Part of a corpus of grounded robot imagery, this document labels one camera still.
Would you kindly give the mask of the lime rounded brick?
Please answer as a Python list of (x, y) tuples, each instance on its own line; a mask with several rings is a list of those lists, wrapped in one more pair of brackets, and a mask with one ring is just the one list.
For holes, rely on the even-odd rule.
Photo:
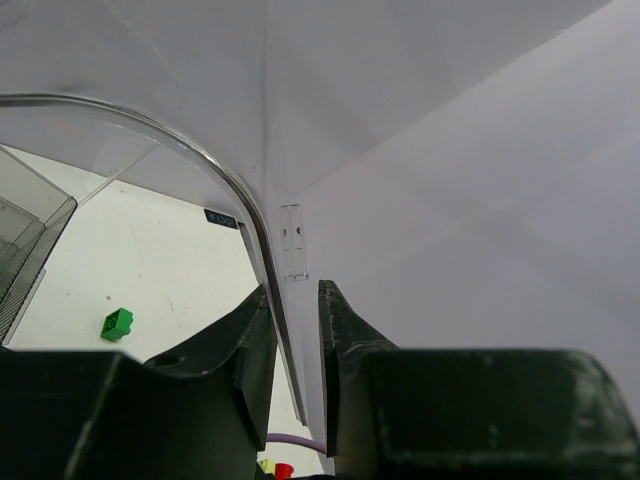
[(258, 466), (262, 474), (270, 478), (275, 478), (276, 463), (269, 459), (258, 461)]

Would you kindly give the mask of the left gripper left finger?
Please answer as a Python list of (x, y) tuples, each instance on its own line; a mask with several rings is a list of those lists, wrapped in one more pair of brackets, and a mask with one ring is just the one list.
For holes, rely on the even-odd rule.
[(118, 351), (1, 357), (5, 479), (250, 479), (266, 442), (276, 335), (256, 288), (139, 362)]

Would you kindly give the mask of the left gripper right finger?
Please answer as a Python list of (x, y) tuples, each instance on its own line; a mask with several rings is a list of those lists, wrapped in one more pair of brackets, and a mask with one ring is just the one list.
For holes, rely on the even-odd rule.
[(326, 449), (339, 479), (635, 479), (639, 432), (579, 350), (403, 349), (318, 285)]

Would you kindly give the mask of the clear plastic drawer cover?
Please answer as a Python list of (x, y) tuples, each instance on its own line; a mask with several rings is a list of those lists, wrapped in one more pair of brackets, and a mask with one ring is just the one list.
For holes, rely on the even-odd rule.
[(5, 1), (1, 140), (227, 194), (324, 425), (317, 284), (404, 347), (594, 355), (639, 408), (635, 1)]

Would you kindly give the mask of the red rounded brick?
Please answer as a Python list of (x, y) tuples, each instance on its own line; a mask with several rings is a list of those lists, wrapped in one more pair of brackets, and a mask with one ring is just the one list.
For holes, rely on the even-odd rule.
[(288, 480), (292, 477), (294, 468), (287, 463), (276, 463), (274, 468), (274, 477), (276, 480)]

